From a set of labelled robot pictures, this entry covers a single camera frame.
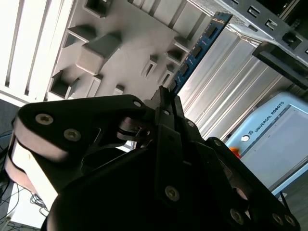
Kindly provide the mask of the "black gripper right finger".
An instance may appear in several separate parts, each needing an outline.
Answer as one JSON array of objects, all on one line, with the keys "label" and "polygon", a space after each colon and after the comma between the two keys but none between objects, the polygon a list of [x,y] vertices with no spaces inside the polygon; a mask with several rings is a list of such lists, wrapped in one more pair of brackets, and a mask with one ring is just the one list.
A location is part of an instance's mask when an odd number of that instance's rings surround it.
[{"label": "black gripper right finger", "polygon": [[183,159],[191,166],[191,198],[205,228],[215,231],[299,231],[294,215],[218,138],[204,140],[172,97]]}]

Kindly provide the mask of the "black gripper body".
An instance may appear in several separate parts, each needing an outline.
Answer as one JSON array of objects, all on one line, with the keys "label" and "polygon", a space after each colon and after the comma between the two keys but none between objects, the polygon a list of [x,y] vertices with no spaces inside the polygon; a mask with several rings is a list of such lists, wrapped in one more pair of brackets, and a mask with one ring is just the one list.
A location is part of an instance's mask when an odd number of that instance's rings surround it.
[{"label": "black gripper body", "polygon": [[191,142],[140,149],[79,178],[44,231],[238,231],[241,210],[215,151]]}]

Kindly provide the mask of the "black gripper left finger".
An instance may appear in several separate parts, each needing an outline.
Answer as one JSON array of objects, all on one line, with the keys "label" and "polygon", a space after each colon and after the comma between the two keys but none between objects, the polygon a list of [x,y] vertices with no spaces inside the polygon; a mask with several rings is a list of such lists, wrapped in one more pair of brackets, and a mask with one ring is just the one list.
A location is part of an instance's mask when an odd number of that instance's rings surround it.
[{"label": "black gripper left finger", "polygon": [[150,100],[133,95],[80,98],[22,106],[13,124],[5,170],[51,207],[59,192],[81,177],[86,156],[155,142],[159,123],[171,124],[180,98],[159,87]]}]

